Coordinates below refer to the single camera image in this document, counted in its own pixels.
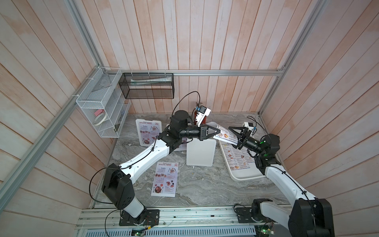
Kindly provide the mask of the red special menu sheet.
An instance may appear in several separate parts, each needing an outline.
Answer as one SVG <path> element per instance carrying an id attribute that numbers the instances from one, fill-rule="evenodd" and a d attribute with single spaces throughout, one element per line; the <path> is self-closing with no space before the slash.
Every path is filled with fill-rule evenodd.
<path id="1" fill-rule="evenodd" d="M 158 162 L 151 196 L 175 197 L 179 163 Z"/>

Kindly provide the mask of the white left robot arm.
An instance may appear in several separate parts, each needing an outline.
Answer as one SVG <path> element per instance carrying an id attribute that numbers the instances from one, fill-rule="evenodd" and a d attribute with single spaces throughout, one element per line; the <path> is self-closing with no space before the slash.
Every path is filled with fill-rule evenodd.
<path id="1" fill-rule="evenodd" d="M 188 112 L 178 110 L 170 117 L 169 125 L 157 136 L 155 142 L 133 159 L 121 165 L 106 167 L 102 192 L 121 211 L 121 218 L 132 225 L 147 224 L 152 219 L 146 207 L 136 198 L 133 184 L 160 159 L 176 150 L 183 138 L 200 141 L 213 138 L 220 129 L 197 122 L 194 124 Z"/>

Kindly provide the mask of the white menu holder front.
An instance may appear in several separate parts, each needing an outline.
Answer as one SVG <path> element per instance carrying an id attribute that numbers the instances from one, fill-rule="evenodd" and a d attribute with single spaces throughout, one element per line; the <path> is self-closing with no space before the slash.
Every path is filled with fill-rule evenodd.
<path id="1" fill-rule="evenodd" d="M 200 141 L 194 138 L 193 141 L 187 144 L 186 165 L 211 167 L 214 161 L 215 150 L 215 139 Z"/>

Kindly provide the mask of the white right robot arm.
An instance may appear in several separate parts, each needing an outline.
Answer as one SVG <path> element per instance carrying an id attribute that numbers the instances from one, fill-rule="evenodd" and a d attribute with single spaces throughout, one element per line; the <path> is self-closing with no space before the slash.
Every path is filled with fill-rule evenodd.
<path id="1" fill-rule="evenodd" d="M 280 149 L 280 138 L 267 134 L 260 140 L 251 137 L 247 127 L 233 127 L 229 130 L 237 137 L 236 149 L 246 148 L 253 155 L 257 169 L 285 195 L 291 205 L 286 209 L 268 198 L 253 200 L 251 218 L 253 221 L 273 221 L 289 230 L 293 237 L 335 236 L 331 204 L 324 198 L 317 198 L 308 192 L 276 159 Z"/>

